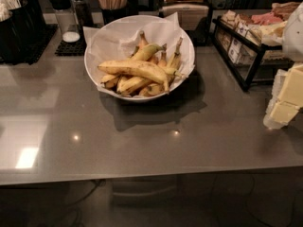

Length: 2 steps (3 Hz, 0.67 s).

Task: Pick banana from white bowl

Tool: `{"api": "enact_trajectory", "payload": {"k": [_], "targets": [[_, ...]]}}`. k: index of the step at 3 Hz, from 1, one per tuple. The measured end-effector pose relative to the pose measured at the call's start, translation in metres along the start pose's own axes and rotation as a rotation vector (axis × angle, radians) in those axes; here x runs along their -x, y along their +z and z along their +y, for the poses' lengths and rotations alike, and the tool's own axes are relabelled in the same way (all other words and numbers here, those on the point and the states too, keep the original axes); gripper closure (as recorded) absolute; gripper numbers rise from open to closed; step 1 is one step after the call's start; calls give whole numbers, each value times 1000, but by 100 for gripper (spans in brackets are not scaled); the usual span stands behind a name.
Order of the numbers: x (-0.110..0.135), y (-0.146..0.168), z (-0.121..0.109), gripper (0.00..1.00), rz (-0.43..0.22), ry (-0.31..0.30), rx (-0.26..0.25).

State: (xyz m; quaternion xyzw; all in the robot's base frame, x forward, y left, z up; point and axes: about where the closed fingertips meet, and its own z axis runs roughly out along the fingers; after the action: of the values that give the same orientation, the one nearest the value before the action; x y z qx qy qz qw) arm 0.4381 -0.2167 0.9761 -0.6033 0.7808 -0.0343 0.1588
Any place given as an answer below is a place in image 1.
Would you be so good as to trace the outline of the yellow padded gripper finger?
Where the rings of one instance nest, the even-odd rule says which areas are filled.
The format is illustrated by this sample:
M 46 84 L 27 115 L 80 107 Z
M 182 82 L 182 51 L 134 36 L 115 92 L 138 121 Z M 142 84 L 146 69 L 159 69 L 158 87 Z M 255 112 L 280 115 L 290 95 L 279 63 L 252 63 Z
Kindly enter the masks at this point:
M 276 73 L 263 125 L 269 129 L 287 126 L 303 108 L 303 64 L 295 63 L 288 71 Z

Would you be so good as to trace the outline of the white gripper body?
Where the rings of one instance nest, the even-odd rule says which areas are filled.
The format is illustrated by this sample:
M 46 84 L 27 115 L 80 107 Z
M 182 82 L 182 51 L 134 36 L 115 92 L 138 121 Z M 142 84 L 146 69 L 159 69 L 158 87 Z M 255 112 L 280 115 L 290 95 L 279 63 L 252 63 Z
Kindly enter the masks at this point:
M 303 62 L 303 2 L 290 15 L 283 30 L 282 50 L 294 62 Z

